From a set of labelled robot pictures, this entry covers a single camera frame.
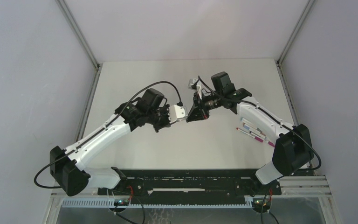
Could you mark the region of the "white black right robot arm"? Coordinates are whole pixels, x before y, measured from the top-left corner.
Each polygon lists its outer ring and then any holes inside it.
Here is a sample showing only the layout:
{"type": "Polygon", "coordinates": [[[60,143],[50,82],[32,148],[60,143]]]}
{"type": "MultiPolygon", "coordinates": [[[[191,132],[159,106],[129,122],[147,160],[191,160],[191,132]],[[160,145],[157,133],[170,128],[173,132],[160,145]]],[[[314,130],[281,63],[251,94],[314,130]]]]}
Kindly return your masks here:
{"type": "Polygon", "coordinates": [[[190,79],[189,89],[193,95],[193,105],[187,122],[206,120],[210,111],[219,107],[231,110],[259,128],[266,138],[274,144],[272,158],[259,168],[251,181],[251,189],[263,194],[269,184],[298,171],[311,162],[316,155],[311,145],[309,129],[303,125],[293,125],[274,115],[262,106],[244,88],[236,89],[226,72],[211,76],[213,88],[200,78],[190,79]]]}

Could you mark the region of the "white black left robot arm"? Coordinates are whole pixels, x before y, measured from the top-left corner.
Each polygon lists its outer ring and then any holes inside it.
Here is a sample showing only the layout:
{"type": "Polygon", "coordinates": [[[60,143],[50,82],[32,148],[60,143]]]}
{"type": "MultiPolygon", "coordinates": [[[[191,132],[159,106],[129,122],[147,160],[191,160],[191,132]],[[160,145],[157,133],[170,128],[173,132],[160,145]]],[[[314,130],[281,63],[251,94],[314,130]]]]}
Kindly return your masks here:
{"type": "Polygon", "coordinates": [[[145,124],[155,131],[169,127],[169,104],[156,89],[147,89],[143,96],[121,104],[95,131],[80,141],[61,149],[50,150],[50,174],[68,196],[87,188],[107,188],[120,195],[127,189],[125,175],[118,168],[90,168],[88,164],[114,141],[145,124]]]}

